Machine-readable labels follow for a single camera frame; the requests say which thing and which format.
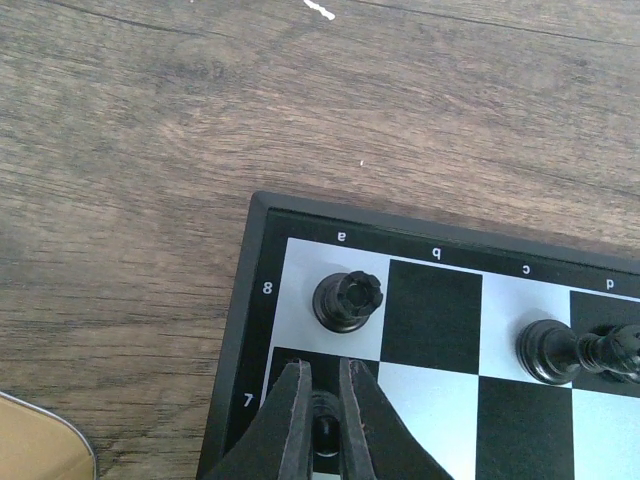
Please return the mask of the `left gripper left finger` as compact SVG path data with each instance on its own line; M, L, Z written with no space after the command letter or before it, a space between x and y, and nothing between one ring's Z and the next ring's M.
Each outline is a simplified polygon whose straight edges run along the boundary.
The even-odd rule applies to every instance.
M311 365L287 364L256 417L207 479L310 479L313 473Z

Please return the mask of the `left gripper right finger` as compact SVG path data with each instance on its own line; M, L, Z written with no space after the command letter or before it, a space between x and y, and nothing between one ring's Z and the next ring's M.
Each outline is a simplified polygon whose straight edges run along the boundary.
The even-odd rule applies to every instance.
M340 476L343 479L449 479L417 442L366 364L339 364Z

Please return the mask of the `black pawn chess piece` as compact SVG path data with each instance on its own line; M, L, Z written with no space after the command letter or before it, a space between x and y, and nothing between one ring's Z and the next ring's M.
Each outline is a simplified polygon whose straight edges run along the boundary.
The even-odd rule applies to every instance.
M340 451L340 411L337 397L324 390L312 394L312 444L314 453L331 458Z

